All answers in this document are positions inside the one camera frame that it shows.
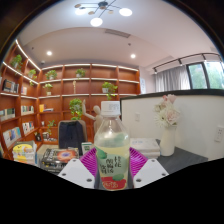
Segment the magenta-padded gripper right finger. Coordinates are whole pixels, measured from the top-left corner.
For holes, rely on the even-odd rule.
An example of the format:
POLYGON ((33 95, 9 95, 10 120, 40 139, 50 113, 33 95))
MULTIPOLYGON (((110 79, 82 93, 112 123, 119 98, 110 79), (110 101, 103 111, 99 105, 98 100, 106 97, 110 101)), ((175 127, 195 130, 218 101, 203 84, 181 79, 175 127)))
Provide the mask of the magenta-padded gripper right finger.
POLYGON ((148 159, 138 150, 130 148, 129 188, 136 189, 168 176, 156 159, 148 159))

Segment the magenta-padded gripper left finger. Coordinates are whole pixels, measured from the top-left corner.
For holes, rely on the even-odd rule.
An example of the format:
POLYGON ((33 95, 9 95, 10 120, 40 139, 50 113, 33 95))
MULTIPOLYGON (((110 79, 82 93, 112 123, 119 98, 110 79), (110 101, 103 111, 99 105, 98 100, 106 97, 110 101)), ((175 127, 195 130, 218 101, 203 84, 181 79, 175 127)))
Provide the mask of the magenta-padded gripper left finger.
POLYGON ((93 148, 80 159, 71 159, 58 176, 78 186, 93 189, 97 172, 96 149, 93 148))

